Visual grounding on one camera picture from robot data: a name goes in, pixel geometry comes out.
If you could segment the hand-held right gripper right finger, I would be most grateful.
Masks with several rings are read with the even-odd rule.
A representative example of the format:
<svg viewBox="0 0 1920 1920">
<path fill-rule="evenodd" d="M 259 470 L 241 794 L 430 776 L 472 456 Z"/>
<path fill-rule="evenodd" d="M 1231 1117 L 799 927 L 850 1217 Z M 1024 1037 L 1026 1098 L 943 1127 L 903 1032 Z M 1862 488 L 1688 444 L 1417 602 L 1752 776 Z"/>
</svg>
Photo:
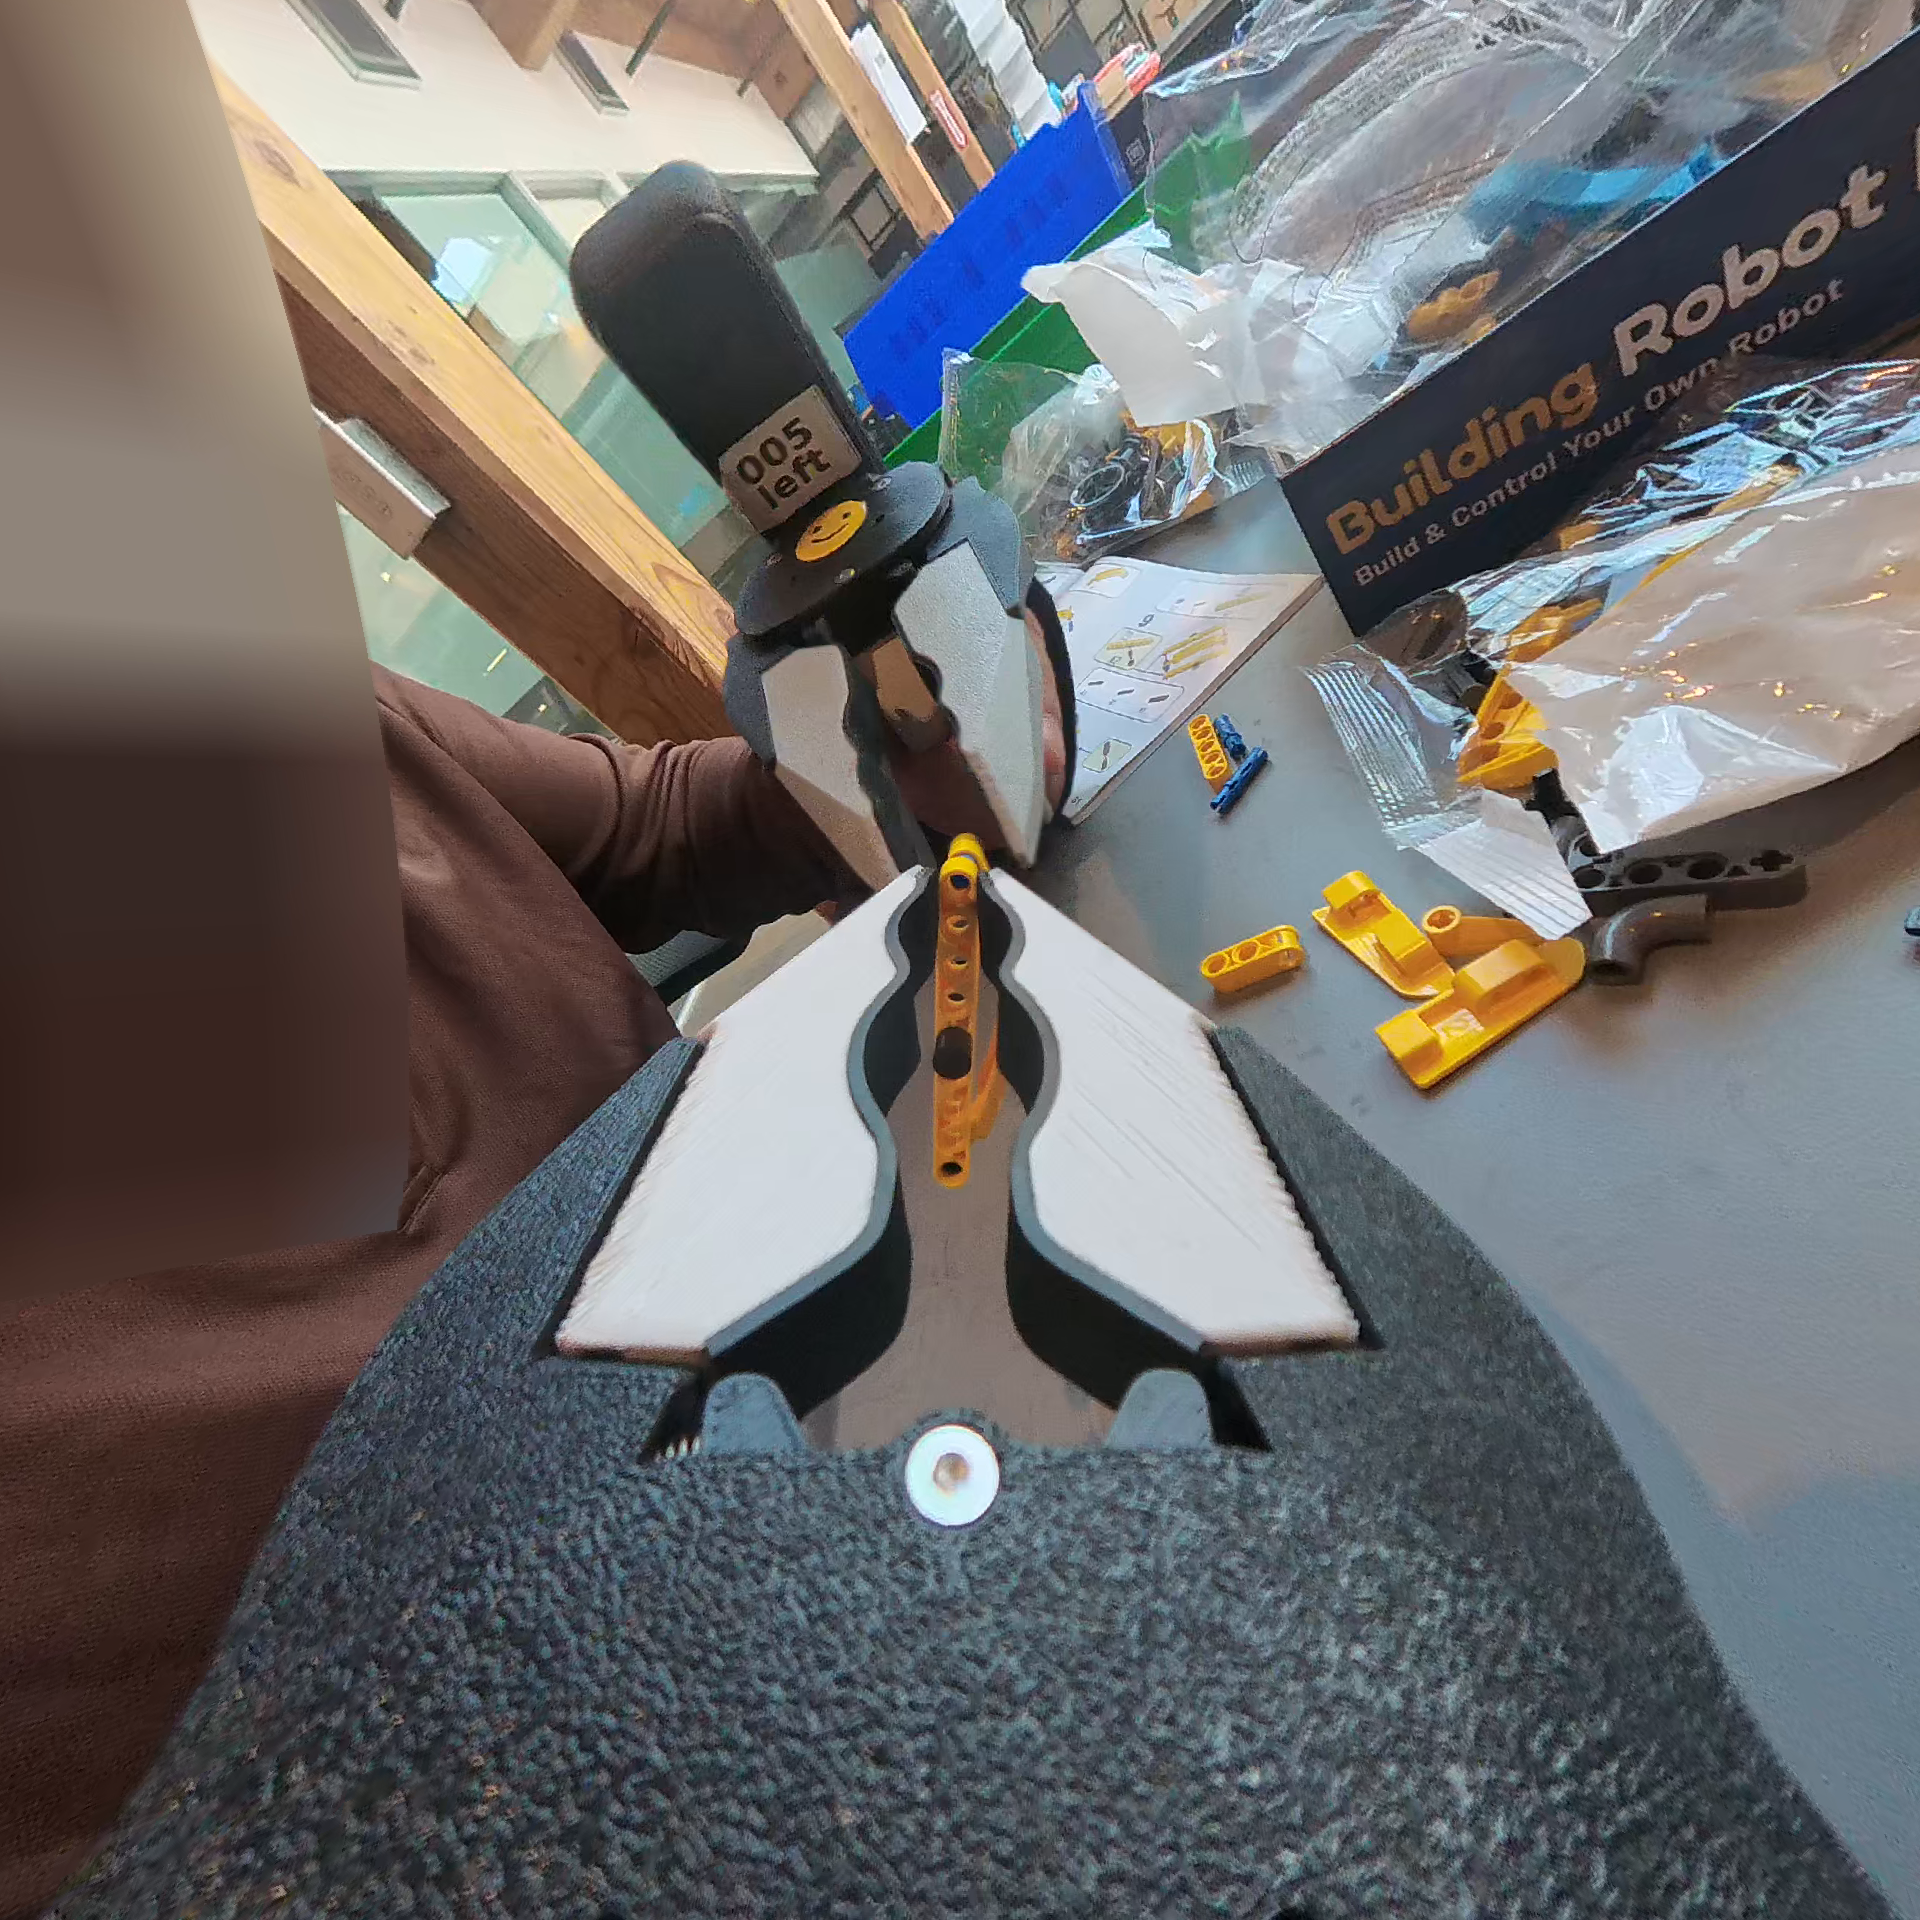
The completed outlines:
<svg viewBox="0 0 1920 1920">
<path fill-rule="evenodd" d="M 1012 876 L 1001 1068 L 1015 1222 L 1071 1284 L 1188 1352 L 1352 1349 L 1360 1319 L 1216 1050 L 1215 1023 Z"/>
</svg>

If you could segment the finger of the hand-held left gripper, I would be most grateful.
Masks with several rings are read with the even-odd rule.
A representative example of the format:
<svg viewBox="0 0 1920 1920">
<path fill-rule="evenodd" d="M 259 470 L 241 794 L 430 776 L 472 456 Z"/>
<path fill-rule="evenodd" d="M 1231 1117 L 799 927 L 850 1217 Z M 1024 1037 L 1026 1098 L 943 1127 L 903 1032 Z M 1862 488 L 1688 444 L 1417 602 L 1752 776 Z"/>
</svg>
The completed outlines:
<svg viewBox="0 0 1920 1920">
<path fill-rule="evenodd" d="M 806 644 L 771 664 L 760 687 L 784 791 L 867 887 L 900 873 L 880 825 L 878 805 L 860 772 L 850 728 L 854 669 L 843 652 Z"/>
<path fill-rule="evenodd" d="M 1003 855 L 1031 869 L 1059 791 L 1059 698 L 1035 624 L 959 544 L 903 590 L 897 633 L 939 676 L 959 745 L 1012 844 Z"/>
</svg>

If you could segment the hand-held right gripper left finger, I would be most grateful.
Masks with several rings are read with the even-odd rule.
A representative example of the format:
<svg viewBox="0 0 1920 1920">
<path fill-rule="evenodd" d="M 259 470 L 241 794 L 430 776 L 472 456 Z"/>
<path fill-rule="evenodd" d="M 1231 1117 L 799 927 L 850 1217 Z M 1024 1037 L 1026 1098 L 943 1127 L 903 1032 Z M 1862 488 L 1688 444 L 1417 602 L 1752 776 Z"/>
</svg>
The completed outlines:
<svg viewBox="0 0 1920 1920">
<path fill-rule="evenodd" d="M 886 1229 L 897 1145 L 870 1068 L 876 1017 L 911 1009 L 908 871 L 710 1022 L 558 1349 L 659 1364 L 720 1360 Z"/>
</svg>

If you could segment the yellow beam black pin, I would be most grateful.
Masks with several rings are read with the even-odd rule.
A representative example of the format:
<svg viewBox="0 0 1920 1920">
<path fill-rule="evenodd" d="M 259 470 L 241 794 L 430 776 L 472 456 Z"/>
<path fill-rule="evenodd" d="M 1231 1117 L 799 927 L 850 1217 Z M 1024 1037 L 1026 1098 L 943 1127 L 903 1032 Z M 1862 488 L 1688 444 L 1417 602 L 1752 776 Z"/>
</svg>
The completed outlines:
<svg viewBox="0 0 1920 1920">
<path fill-rule="evenodd" d="M 969 1081 L 982 1050 L 982 882 L 991 871 L 988 849 L 969 832 L 952 839 L 936 882 L 936 968 L 930 1046 L 934 1140 L 930 1169 L 943 1188 L 969 1183 Z"/>
</svg>

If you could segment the person's left forearm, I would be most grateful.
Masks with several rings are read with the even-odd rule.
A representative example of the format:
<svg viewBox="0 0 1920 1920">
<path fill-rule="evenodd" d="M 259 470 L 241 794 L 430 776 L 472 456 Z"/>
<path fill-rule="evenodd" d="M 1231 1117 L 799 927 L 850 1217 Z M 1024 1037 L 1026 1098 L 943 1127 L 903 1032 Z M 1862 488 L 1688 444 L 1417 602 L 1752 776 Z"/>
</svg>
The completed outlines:
<svg viewBox="0 0 1920 1920">
<path fill-rule="evenodd" d="M 872 892 L 738 736 L 646 749 L 492 716 L 384 664 L 374 682 L 384 716 L 444 749 L 627 952 L 682 932 L 744 938 Z"/>
</svg>

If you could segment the grey desk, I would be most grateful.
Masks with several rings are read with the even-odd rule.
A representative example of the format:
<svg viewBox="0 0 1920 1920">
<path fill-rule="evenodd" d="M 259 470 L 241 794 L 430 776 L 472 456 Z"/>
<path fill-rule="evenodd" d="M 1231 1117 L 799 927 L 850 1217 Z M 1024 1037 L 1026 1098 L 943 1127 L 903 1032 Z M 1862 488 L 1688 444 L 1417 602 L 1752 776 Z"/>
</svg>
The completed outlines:
<svg viewBox="0 0 1920 1920">
<path fill-rule="evenodd" d="M 1226 822 L 1182 741 L 1064 832 L 1031 885 L 1195 1002 L 1203 956 L 1291 922 L 1311 961 L 1241 1023 L 1471 1233 L 1580 1373 L 1752 1712 L 1915 1914 L 1915 742 L 1744 826 L 1808 864 L 1585 988 L 1424 1095 L 1390 997 L 1308 918 L 1368 871 L 1476 904 L 1394 848 L 1306 669 L 1326 588 L 1218 693 L 1274 765 Z"/>
</svg>

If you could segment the person's left hand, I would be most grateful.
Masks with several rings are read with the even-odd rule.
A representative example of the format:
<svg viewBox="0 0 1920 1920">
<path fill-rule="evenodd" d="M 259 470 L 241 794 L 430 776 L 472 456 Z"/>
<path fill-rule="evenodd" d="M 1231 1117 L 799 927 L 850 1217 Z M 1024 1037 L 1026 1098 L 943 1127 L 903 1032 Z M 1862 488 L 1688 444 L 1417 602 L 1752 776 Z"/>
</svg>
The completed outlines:
<svg viewBox="0 0 1920 1920">
<path fill-rule="evenodd" d="M 969 832 L 991 852 L 1011 841 L 959 745 L 954 720 L 936 689 L 930 663 L 915 655 L 899 633 L 860 655 L 880 709 L 880 753 L 908 814 L 928 837 Z"/>
</svg>

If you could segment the open white instruction manual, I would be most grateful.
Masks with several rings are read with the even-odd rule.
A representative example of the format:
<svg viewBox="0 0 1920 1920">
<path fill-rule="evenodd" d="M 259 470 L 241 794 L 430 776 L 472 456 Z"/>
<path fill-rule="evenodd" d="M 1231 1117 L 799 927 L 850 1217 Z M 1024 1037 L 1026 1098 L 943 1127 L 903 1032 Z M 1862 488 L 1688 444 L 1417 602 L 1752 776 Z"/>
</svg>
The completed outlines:
<svg viewBox="0 0 1920 1920">
<path fill-rule="evenodd" d="M 1064 815 L 1084 821 L 1226 679 L 1300 612 L 1324 577 L 1110 558 L 1041 568 L 1072 668 L 1074 746 Z"/>
</svg>

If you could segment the short yellow three-hole beam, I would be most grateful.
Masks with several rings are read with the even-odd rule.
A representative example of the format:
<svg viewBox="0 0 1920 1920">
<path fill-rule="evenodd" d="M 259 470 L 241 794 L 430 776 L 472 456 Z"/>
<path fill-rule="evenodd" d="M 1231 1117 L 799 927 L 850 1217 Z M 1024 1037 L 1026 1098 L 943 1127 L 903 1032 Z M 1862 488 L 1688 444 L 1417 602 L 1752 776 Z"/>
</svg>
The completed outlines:
<svg viewBox="0 0 1920 1920">
<path fill-rule="evenodd" d="M 1279 922 L 1204 956 L 1200 977 L 1215 1001 L 1235 1001 L 1308 967 L 1300 929 Z"/>
</svg>

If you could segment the short yellow beam blue pin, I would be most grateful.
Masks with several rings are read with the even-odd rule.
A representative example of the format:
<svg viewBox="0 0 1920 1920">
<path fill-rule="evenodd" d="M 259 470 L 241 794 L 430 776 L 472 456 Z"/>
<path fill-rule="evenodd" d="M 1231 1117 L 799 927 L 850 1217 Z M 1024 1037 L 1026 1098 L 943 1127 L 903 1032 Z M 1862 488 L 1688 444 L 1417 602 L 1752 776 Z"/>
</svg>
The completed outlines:
<svg viewBox="0 0 1920 1920">
<path fill-rule="evenodd" d="M 1224 821 L 1268 768 L 1272 753 L 1266 746 L 1249 742 L 1226 713 L 1215 717 L 1198 711 L 1187 721 L 1187 734 L 1198 772 L 1207 781 L 1209 810 Z"/>
</svg>

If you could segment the wooden table leg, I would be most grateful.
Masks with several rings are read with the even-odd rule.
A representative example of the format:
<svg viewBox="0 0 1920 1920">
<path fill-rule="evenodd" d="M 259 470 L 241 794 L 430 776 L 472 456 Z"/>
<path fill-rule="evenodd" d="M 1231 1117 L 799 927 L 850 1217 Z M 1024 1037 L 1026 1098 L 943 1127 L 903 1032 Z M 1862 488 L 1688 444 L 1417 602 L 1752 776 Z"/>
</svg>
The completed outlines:
<svg viewBox="0 0 1920 1920">
<path fill-rule="evenodd" d="M 210 65 L 308 398 L 448 497 L 418 558 L 616 734 L 731 734 L 729 602 L 323 168 Z"/>
</svg>

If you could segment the blue bin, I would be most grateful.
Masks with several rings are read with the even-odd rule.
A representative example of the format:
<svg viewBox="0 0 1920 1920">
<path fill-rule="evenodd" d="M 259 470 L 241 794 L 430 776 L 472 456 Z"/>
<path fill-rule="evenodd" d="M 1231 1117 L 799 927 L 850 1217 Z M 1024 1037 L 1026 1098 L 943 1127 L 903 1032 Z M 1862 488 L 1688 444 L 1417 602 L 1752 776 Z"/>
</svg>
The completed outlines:
<svg viewBox="0 0 1920 1920">
<path fill-rule="evenodd" d="M 1028 137 L 850 326 L 848 358 L 870 405 L 912 428 L 934 415 L 944 354 L 982 342 L 1023 298 L 1024 273 L 1067 257 L 1129 189 L 1098 106 Z"/>
</svg>

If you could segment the green plastic bin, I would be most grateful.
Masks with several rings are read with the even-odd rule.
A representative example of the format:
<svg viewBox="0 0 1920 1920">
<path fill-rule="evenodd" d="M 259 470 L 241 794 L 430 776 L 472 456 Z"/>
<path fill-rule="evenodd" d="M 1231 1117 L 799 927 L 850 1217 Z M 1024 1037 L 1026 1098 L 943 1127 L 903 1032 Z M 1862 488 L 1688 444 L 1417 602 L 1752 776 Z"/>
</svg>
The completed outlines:
<svg viewBox="0 0 1920 1920">
<path fill-rule="evenodd" d="M 1143 184 L 1071 257 L 1088 257 L 1145 226 L 1166 238 L 1166 250 L 1184 270 L 1203 272 L 1238 257 L 1235 205 L 1256 172 L 1241 106 L 1228 106 L 1204 128 L 1178 129 L 1166 120 L 1148 129 L 1148 144 Z"/>
</svg>

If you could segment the blue kit box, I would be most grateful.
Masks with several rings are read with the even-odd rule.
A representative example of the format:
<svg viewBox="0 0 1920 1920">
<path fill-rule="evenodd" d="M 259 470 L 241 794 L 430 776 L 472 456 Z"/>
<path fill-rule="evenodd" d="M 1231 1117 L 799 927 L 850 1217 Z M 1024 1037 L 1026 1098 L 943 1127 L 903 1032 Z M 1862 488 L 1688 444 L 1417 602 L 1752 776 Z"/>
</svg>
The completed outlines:
<svg viewBox="0 0 1920 1920">
<path fill-rule="evenodd" d="M 1715 375 L 1915 330 L 1918 34 L 1282 482 L 1356 634 L 1514 559 Z"/>
</svg>

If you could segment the plastic bag of yellow parts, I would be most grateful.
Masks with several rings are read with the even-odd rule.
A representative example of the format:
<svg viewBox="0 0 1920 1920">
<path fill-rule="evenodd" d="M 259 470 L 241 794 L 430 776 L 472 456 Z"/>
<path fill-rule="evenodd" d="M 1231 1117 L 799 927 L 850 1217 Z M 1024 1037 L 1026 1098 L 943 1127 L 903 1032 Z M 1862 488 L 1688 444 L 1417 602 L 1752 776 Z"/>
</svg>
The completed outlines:
<svg viewBox="0 0 1920 1920">
<path fill-rule="evenodd" d="M 1915 736 L 1915 354 L 1710 375 L 1547 537 L 1306 674 L 1387 839 L 1535 937 L 1759 879 L 1710 826 Z"/>
</svg>

